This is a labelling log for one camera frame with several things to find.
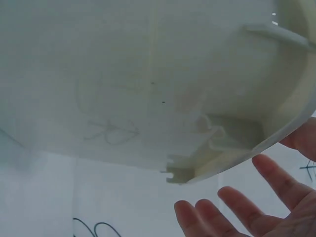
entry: hand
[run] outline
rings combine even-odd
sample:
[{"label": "hand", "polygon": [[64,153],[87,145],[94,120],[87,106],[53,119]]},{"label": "hand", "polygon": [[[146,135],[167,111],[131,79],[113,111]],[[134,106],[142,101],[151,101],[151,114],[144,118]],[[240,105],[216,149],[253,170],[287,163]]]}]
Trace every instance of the hand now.
[{"label": "hand", "polygon": [[[316,161],[316,118],[311,118],[281,143]],[[289,216],[281,219],[266,215],[231,187],[222,188],[218,196],[255,237],[315,237],[316,191],[297,182],[265,155],[254,157],[252,162],[291,211]],[[174,207],[186,237],[247,237],[209,200],[200,200],[195,207],[179,201]]]}]

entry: white plastic part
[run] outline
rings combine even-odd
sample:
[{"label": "white plastic part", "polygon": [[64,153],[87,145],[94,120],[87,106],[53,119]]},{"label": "white plastic part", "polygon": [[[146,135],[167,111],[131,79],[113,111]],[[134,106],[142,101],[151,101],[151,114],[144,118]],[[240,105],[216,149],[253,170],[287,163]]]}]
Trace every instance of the white plastic part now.
[{"label": "white plastic part", "polygon": [[316,108],[314,0],[3,1],[0,127],[189,183]]}]

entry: white wall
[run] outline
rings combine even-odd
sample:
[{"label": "white wall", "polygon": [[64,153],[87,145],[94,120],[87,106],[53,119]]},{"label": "white wall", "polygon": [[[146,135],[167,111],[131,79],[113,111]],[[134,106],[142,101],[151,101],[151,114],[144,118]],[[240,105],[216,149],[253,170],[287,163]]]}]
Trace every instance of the white wall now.
[{"label": "white wall", "polygon": [[72,237],[72,158],[31,154],[0,132],[0,236]]}]

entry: white background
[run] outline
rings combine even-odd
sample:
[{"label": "white background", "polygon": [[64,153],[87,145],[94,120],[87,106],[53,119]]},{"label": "white background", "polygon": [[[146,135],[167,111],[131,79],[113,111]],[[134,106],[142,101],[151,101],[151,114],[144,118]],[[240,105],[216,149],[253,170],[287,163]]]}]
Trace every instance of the white background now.
[{"label": "white background", "polygon": [[[219,201],[217,190],[226,185],[244,192],[270,215],[285,217],[280,203],[257,171],[246,161],[218,176],[192,185],[170,185],[164,175],[150,170],[75,159],[53,154],[31,154],[0,135],[0,236],[89,237],[78,217],[93,228],[109,222],[123,237],[182,237],[173,204],[209,198],[234,225],[235,216]],[[300,166],[307,159],[276,144],[266,151],[299,181],[313,185]],[[116,237],[107,227],[99,237]]]}]

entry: black wire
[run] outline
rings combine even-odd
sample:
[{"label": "black wire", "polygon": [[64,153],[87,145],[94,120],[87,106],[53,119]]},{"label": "black wire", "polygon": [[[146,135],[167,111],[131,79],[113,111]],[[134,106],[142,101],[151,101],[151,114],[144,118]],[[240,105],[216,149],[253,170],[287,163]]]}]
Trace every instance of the black wire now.
[{"label": "black wire", "polygon": [[106,226],[110,227],[118,235],[118,237],[122,237],[113,226],[111,226],[110,224],[108,224],[106,222],[99,222],[99,223],[95,224],[94,227],[93,227],[93,231],[94,231],[94,233],[93,233],[92,230],[89,228],[89,226],[87,226],[86,223],[83,222],[82,220],[80,220],[78,218],[73,218],[73,220],[74,221],[79,221],[80,223],[82,223],[89,230],[89,232],[91,233],[91,235],[93,237],[99,237],[98,234],[97,234],[97,227],[98,227],[98,225],[106,225]]}]

